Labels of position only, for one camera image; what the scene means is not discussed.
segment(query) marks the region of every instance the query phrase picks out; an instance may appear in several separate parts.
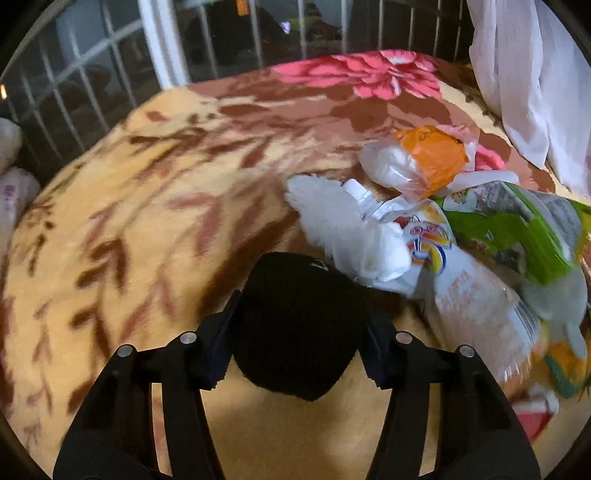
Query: white curtain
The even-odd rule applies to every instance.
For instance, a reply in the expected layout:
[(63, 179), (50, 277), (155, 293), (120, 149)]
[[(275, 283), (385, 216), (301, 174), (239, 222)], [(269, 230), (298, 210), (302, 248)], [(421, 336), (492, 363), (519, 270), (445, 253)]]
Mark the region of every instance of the white curtain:
[(540, 0), (467, 0), (470, 59), (485, 101), (515, 148), (591, 196), (591, 67)]

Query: white window frame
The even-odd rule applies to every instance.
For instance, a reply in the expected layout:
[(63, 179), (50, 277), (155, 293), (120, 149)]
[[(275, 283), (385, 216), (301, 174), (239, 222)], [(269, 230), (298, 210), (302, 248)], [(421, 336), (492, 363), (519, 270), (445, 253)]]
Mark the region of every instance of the white window frame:
[(156, 77), (163, 90), (191, 82), (173, 0), (138, 0)]

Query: green snack bag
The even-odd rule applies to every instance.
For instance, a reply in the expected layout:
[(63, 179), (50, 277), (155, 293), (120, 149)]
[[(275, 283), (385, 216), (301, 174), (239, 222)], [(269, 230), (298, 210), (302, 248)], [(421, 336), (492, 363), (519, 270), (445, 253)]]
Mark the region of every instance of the green snack bag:
[(460, 246), (546, 285), (579, 264), (591, 207), (502, 181), (436, 200)]

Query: black foam pad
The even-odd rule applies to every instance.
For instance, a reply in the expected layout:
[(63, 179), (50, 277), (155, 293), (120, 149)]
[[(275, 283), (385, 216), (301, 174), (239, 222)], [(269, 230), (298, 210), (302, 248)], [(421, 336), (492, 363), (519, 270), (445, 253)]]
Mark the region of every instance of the black foam pad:
[(334, 268), (265, 254), (244, 286), (234, 357), (255, 385), (313, 401), (347, 368), (368, 318), (360, 288)]

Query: bed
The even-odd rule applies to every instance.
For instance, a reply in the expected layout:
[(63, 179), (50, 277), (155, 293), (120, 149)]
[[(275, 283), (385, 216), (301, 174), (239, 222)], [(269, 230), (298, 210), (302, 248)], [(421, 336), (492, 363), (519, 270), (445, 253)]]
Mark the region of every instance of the bed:
[[(476, 125), (486, 147), (481, 165), (516, 172), (523, 187), (571, 196), (511, 146), (470, 68), (404, 50), (167, 90), (65, 166), (14, 234), (0, 322), (0, 404), (33, 459), (51, 475), (73, 415), (120, 344), (154, 348), (195, 329), (264, 252), (322, 254), (307, 245), (284, 200), (287, 178), (356, 178), (387, 198), (357, 153), (392, 130), (424, 124)], [(436, 345), (402, 298), (374, 300), (397, 328)], [(548, 381), (543, 366), (536, 376)], [(235, 364), (203, 392), (230, 479), (363, 478), (388, 400), (358, 356), (314, 403), (260, 389)], [(437, 408), (434, 391), (423, 473), (434, 465)], [(159, 466), (170, 473), (157, 390), (154, 411)], [(534, 443), (544, 475), (590, 413), (586, 395), (562, 402)]]

